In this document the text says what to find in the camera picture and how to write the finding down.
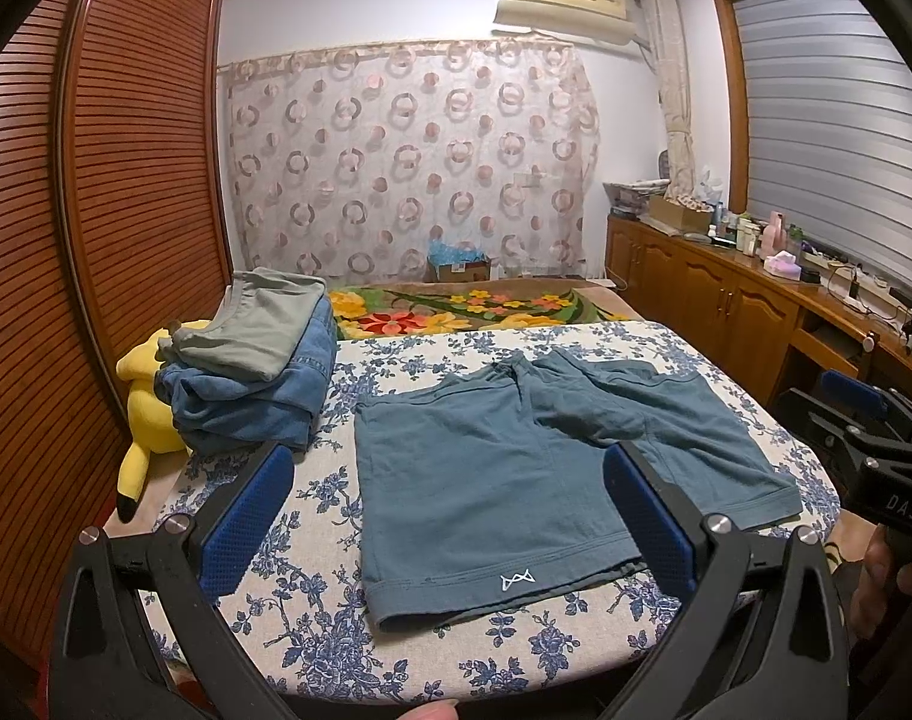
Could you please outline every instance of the human hand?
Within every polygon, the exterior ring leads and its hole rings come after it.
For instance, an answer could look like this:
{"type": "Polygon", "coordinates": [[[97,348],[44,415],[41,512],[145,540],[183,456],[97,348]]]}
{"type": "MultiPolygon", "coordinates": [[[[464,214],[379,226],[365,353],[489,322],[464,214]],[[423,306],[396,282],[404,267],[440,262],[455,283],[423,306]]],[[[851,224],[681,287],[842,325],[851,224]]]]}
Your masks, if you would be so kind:
{"type": "MultiPolygon", "coordinates": [[[[850,625],[860,638],[872,638],[886,614],[891,587],[886,584],[893,575],[893,551],[886,543],[886,527],[877,525],[863,557],[859,586],[850,605],[850,625]]],[[[896,586],[912,597],[912,562],[896,573],[896,586]]]]}
{"type": "Polygon", "coordinates": [[[455,706],[456,702],[450,699],[431,701],[400,715],[400,720],[459,720],[456,709],[453,709],[455,706]]]}

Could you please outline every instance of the sheer patterned curtain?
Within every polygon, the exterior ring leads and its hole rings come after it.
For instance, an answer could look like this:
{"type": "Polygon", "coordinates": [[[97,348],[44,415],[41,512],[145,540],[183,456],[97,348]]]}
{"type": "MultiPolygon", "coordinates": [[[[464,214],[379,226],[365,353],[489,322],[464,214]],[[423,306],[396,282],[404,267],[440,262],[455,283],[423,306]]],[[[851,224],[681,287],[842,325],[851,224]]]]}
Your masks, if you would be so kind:
{"type": "Polygon", "coordinates": [[[229,68],[232,206],[247,265],[419,280],[431,240],[579,272],[599,143],[572,45],[341,47],[229,68]]]}
{"type": "Polygon", "coordinates": [[[689,128],[689,66],[676,0],[640,0],[656,57],[659,102],[666,121],[670,197],[692,194],[693,138],[689,128]]]}

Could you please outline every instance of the wardrobe door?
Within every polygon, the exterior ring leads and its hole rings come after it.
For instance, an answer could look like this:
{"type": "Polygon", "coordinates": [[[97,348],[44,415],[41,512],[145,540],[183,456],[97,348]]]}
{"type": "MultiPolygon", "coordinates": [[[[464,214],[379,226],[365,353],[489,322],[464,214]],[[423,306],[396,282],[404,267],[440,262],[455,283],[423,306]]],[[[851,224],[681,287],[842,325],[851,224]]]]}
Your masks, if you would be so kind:
{"type": "Polygon", "coordinates": [[[221,0],[82,0],[61,161],[80,289],[109,365],[229,283],[214,138],[221,0]]]}
{"type": "Polygon", "coordinates": [[[80,529],[112,494],[126,422],[64,274],[50,159],[73,0],[43,0],[0,55],[0,641],[33,666],[80,529]]]}

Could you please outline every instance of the wooden window frame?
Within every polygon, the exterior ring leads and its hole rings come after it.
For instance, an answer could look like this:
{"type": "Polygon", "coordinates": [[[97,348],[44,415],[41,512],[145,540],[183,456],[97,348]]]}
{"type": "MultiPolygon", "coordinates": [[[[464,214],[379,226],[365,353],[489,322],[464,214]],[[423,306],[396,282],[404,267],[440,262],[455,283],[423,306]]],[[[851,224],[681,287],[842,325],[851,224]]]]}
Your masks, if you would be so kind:
{"type": "Polygon", "coordinates": [[[730,94],[730,210],[746,210],[750,183],[750,114],[746,101],[746,69],[739,41],[736,11],[729,0],[713,0],[723,36],[726,84],[730,94]]]}

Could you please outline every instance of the blue gripper pad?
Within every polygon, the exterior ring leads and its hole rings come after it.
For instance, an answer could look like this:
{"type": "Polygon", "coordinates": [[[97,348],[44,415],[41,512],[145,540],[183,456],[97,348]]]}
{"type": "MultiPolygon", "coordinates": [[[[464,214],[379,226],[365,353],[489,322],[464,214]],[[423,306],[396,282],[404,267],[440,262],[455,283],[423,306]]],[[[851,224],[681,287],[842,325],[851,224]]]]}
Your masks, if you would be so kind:
{"type": "Polygon", "coordinates": [[[209,603],[236,591],[292,488],[293,453],[277,445],[203,543],[200,588],[209,603]]]}
{"type": "Polygon", "coordinates": [[[683,529],[619,445],[606,450],[603,481],[659,590],[685,603],[696,592],[696,557],[683,529]]]}
{"type": "Polygon", "coordinates": [[[833,400],[856,409],[858,413],[872,419],[884,420],[888,410],[882,392],[877,392],[870,385],[840,373],[838,370],[825,370],[819,379],[823,391],[833,400]]]}

